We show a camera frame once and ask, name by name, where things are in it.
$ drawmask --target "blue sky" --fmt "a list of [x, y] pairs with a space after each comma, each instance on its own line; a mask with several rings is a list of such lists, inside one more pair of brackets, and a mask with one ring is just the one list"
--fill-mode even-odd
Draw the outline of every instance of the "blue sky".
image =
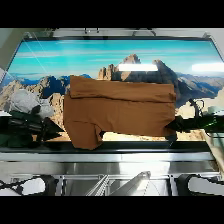
[[175, 72], [192, 75], [193, 64], [221, 63], [209, 41], [184, 40], [55, 40], [23, 42], [8, 70], [21, 78], [39, 79], [46, 75], [89, 74], [96, 78], [100, 68], [118, 65], [130, 54], [141, 63], [162, 60]]

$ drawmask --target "brown shirt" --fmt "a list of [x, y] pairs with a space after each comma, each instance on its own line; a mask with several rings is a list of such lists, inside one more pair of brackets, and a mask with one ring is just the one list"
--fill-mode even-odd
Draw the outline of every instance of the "brown shirt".
[[124, 83], [70, 76], [64, 98], [64, 126], [77, 148], [94, 149], [101, 131], [162, 137], [175, 119], [171, 84]]

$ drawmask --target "sky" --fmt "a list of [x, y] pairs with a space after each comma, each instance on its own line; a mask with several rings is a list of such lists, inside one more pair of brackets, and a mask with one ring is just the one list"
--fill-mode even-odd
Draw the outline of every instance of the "sky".
[[142, 64], [162, 60], [175, 72], [224, 77], [224, 73], [192, 71], [193, 64], [223, 63], [209, 41], [186, 40], [50, 40], [21, 43], [8, 70], [30, 80], [53, 75], [88, 74], [97, 78], [102, 67], [118, 65], [130, 54]]

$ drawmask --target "folded shirt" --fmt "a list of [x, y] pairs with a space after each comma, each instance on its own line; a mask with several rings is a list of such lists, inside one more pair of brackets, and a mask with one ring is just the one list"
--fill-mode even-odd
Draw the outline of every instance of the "folded shirt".
[[102, 131], [163, 137], [175, 119], [176, 94], [172, 84], [101, 81], [70, 76], [65, 95], [65, 129], [76, 148], [95, 149]]

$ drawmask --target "screen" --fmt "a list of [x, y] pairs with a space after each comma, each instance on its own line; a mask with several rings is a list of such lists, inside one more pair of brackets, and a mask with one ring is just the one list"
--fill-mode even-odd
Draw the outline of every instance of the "screen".
[[[1, 83], [0, 109], [12, 93], [24, 88], [48, 98], [54, 107], [51, 119], [63, 128], [63, 96], [69, 76], [116, 80], [119, 64], [153, 64], [159, 71], [120, 73], [119, 81], [161, 83], [161, 71], [177, 84], [176, 115], [194, 116], [189, 98], [204, 100], [203, 111], [224, 106], [223, 61], [210, 40], [36, 40], [21, 42]], [[67, 133], [56, 140], [69, 140]], [[104, 141], [160, 141], [161, 137], [133, 136], [107, 132]], [[178, 133], [178, 140], [204, 140], [200, 130]]]

